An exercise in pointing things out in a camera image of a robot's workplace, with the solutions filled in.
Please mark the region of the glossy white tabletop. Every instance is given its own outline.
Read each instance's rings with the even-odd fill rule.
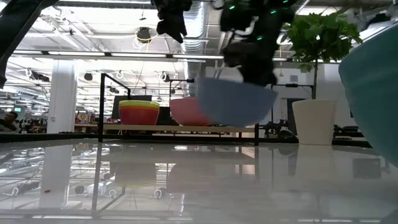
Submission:
[[[371,149],[74,140],[0,150],[0,223],[397,220],[398,169]]]

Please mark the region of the teal bowl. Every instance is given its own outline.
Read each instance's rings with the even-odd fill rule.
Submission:
[[[398,165],[398,26],[354,49],[339,73],[356,124],[374,150]]]

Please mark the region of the pink bowl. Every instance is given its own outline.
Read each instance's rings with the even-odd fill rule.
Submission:
[[[173,119],[184,126],[208,126],[209,118],[199,108],[199,98],[189,97],[170,100]]]

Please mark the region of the black stand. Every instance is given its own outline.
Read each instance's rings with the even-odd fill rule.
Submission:
[[[114,79],[113,77],[109,76],[107,73],[101,73],[101,86],[99,90],[99,123],[98,123],[98,142],[103,142],[103,135],[104,135],[104,106],[105,106],[105,78],[108,78],[121,87],[127,90],[127,99],[130,100],[131,97],[131,90]]]
[[[274,86],[284,86],[284,87],[287,87],[287,88],[297,88],[299,86],[301,86],[301,87],[310,87],[311,88],[311,98],[312,98],[313,85],[299,85],[299,84],[284,84],[283,85],[283,84],[275,84],[275,85],[271,85],[271,90],[274,89]],[[272,106],[272,109],[271,109],[271,121],[274,122],[274,106]]]
[[[99,97],[99,123],[98,123],[98,142],[103,142],[104,140],[104,102],[105,102],[105,78],[109,78],[118,85],[122,86],[123,88],[127,89],[127,98],[130,100],[131,98],[131,90],[120,83],[119,81],[115,80],[111,76],[109,76],[106,73],[101,74],[101,86],[100,86],[100,97]],[[170,90],[172,89],[172,82],[188,82],[188,83],[193,83],[193,80],[169,80],[170,85],[169,88]],[[106,135],[107,138],[115,138],[113,135]],[[214,144],[220,144],[220,143],[228,143],[228,144],[233,144],[234,142],[245,142],[245,143],[254,143],[255,146],[259,145],[260,138],[259,138],[259,124],[256,124],[254,127],[254,138],[242,138],[241,133],[239,134],[238,138],[214,138],[214,137],[193,137],[193,136],[153,136],[153,135],[135,135],[135,136],[120,136],[117,135],[118,139],[135,139],[135,140],[142,140],[142,141],[184,141],[184,142],[212,142]]]

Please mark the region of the light blue bowl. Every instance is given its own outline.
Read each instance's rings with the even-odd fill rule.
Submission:
[[[219,124],[244,128],[262,121],[274,105],[277,92],[264,87],[214,78],[199,81],[199,105]]]
[[[339,66],[349,107],[366,140],[398,165],[398,26],[353,50]]]

